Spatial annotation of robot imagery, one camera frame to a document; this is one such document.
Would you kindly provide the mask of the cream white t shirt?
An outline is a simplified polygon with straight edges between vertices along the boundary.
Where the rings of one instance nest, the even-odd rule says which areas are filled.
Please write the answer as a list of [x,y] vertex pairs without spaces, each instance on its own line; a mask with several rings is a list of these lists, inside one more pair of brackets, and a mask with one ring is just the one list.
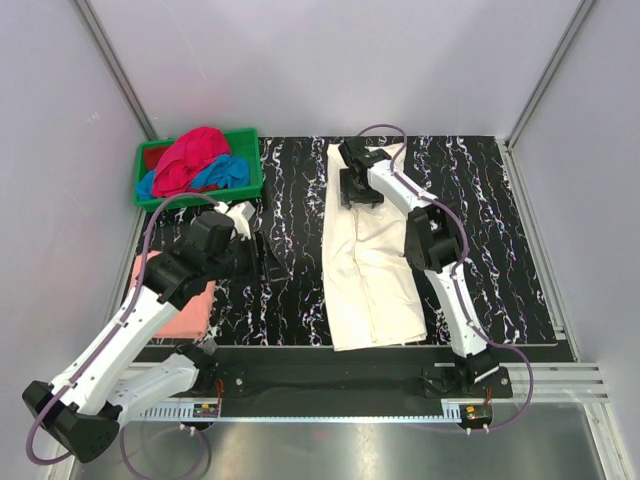
[[341,205],[339,147],[327,151],[322,279],[336,351],[423,341],[427,328],[412,270],[404,257],[406,218],[389,201]]

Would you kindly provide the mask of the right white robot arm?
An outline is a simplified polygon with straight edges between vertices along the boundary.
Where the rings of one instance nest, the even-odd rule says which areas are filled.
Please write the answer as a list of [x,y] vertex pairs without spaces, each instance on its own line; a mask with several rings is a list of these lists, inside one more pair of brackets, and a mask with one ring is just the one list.
[[437,196],[393,172],[391,162],[381,158],[348,160],[340,170],[340,196],[345,207],[377,207],[386,202],[404,216],[404,256],[428,278],[448,325],[452,382],[463,395],[480,394],[499,365],[466,285],[463,262],[469,246],[461,220]]

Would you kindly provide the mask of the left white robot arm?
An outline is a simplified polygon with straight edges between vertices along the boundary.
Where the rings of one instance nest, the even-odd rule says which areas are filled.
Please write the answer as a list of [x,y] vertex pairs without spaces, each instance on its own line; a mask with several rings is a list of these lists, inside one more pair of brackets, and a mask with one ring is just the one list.
[[212,352],[182,344],[128,381],[122,373],[158,330],[218,280],[279,281],[288,273],[260,232],[234,225],[191,230],[171,248],[144,255],[138,281],[91,344],[49,382],[32,381],[22,400],[34,418],[26,456],[40,466],[98,458],[136,416],[175,394],[208,394]]

